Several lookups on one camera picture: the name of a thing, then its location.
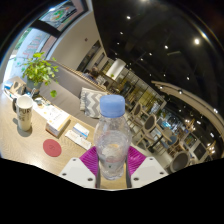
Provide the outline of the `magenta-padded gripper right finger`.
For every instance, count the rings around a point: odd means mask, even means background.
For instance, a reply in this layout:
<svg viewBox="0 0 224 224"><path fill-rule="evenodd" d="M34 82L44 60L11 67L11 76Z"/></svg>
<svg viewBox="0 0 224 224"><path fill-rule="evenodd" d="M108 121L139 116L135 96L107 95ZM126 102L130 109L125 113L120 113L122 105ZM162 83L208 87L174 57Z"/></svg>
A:
<svg viewBox="0 0 224 224"><path fill-rule="evenodd" d="M167 172L154 157L146 157L130 146L126 160L128 188L140 188L167 176Z"/></svg>

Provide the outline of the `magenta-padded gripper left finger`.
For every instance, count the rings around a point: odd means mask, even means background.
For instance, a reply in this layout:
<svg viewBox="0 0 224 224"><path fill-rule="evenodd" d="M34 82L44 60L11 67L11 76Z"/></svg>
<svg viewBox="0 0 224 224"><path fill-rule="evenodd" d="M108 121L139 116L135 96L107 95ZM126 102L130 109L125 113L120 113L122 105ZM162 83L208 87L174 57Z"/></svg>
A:
<svg viewBox="0 0 224 224"><path fill-rule="evenodd" d="M71 158L59 176L84 188L99 188L101 177L96 148L90 148L80 158Z"/></svg>

